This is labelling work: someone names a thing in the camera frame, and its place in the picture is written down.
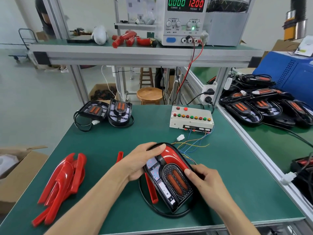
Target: white wall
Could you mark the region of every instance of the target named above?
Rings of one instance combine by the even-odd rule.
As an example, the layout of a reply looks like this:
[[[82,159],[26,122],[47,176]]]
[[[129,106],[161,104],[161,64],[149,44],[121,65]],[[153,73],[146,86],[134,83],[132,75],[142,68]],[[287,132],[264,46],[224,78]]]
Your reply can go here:
[[[14,0],[0,0],[0,3],[0,48],[25,48],[19,45],[3,44],[22,44],[18,29],[27,28],[27,26]],[[23,37],[29,38],[28,32],[24,33]]]
[[[42,26],[35,9],[34,0],[16,0],[22,9],[27,25],[34,31]],[[114,29],[115,12],[113,0],[60,0],[70,30],[82,27],[93,30],[94,26],[104,25],[109,35]],[[118,0],[119,18],[127,20],[126,0]],[[307,0],[307,34],[313,35],[313,0]],[[284,37],[282,28],[286,12],[290,10],[290,0],[256,0],[248,20],[243,40],[251,47],[271,50],[277,39]]]

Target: red wire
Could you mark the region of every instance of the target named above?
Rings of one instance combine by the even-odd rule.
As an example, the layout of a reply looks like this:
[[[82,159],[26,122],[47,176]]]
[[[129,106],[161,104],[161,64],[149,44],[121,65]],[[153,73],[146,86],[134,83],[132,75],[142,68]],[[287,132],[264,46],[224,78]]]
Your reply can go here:
[[[189,63],[189,66],[188,66],[188,69],[187,69],[187,71],[186,71],[185,77],[184,77],[184,79],[182,80],[182,84],[184,83],[184,81],[185,81],[185,79],[186,79],[186,77],[187,77],[187,75],[188,75],[188,73],[189,73],[191,64],[192,64],[194,61],[196,61],[197,58],[202,54],[202,51],[203,51],[203,48],[204,48],[203,42],[201,42],[201,45],[202,45],[202,49],[201,49],[199,55],[198,55],[194,60],[193,60],[193,58],[194,58],[194,55],[193,55],[193,57],[192,57],[192,59],[191,59],[191,62]],[[182,87],[182,84],[179,86],[179,88],[178,88],[176,94],[178,94],[180,88]]]

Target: sneaker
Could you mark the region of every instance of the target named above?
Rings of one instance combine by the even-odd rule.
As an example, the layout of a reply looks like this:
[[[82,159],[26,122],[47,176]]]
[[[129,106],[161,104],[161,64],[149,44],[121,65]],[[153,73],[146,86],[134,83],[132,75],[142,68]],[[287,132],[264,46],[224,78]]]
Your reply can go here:
[[[68,73],[67,66],[65,66],[65,68],[61,68],[61,73]]]

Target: fingernail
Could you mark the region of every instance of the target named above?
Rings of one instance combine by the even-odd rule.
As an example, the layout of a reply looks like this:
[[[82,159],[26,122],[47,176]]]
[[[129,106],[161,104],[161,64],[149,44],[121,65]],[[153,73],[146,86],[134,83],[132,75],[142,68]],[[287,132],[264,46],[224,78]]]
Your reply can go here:
[[[185,170],[184,170],[184,173],[185,173],[186,175],[190,175],[190,169],[185,169]]]

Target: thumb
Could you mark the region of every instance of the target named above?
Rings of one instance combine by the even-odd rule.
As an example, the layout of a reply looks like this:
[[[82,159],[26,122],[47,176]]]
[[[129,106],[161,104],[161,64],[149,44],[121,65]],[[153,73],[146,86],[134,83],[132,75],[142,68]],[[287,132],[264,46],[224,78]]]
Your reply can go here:
[[[190,169],[185,169],[184,170],[185,175],[187,176],[187,178],[196,186],[199,187],[202,185],[203,180],[200,179],[200,177],[197,176],[196,173],[194,173],[192,170]]]
[[[157,155],[160,155],[165,150],[165,148],[166,148],[166,145],[163,143],[162,145],[157,146],[156,148],[147,151],[147,160]]]

